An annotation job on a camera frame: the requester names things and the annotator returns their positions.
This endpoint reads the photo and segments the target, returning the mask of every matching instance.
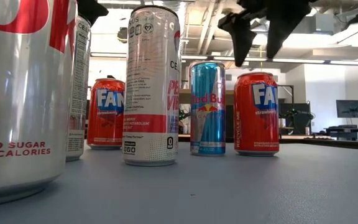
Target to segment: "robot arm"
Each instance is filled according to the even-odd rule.
[[[270,21],[267,41],[267,58],[274,58],[284,40],[301,20],[310,13],[309,2],[317,0],[237,0],[245,8],[242,12],[230,13],[219,20],[218,27],[230,33],[234,47],[234,58],[240,67],[252,47],[257,35],[250,29],[250,21],[266,17]]]

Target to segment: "energy drink can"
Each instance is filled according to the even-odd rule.
[[[224,65],[195,62],[191,74],[190,151],[197,156],[226,152],[226,87]]]
[[[273,75],[253,72],[234,86],[234,149],[245,156],[273,156],[278,143],[278,92]]]
[[[0,203],[64,170],[76,0],[0,1]]]
[[[87,144],[92,149],[120,149],[125,83],[100,78],[91,89]]]
[[[160,6],[134,9],[129,21],[125,163],[165,166],[178,154],[179,52],[178,16]]]
[[[66,161],[75,161],[84,153],[86,94],[91,53],[91,23],[82,16],[76,19],[74,82],[71,87],[70,119]]]

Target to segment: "gray table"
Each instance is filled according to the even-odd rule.
[[[86,150],[46,191],[0,205],[0,223],[358,224],[358,150],[281,145],[277,157],[196,157],[127,166]]]

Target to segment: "can rim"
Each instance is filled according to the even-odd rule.
[[[245,73],[245,74],[242,74],[242,75],[239,75],[237,77],[237,79],[239,79],[240,77],[243,77],[243,76],[246,76],[246,75],[254,75],[254,74],[265,74],[265,75],[271,75],[273,76],[273,74],[271,74],[270,72],[248,72],[248,73]]]
[[[216,63],[218,65],[222,65],[224,69],[226,69],[226,66],[224,66],[224,64],[222,62],[215,62],[215,61],[195,61],[195,62],[191,62],[189,67],[193,68],[196,65],[201,65],[202,63]]]
[[[169,8],[167,8],[167,7],[164,7],[164,6],[156,6],[156,5],[139,6],[139,7],[137,7],[136,9],[132,10],[131,16],[133,15],[133,13],[135,13],[135,12],[138,11],[139,9],[144,9],[144,8],[147,8],[147,7],[156,7],[156,8],[159,8],[159,9],[165,9],[165,10],[171,12],[172,14],[174,14],[174,15],[179,19],[178,14],[175,13],[172,9],[169,9]]]
[[[115,80],[115,81],[124,83],[123,81],[115,79],[115,78],[98,78],[95,81],[102,81],[102,80]]]
[[[89,19],[87,19],[84,15],[78,13],[78,17],[80,17],[81,19],[84,19],[89,24],[90,27],[92,26],[91,22],[89,21]]]

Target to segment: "blue and silver can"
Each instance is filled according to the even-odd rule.
[[[197,156],[226,152],[226,87],[224,65],[194,62],[191,75],[191,146]]]

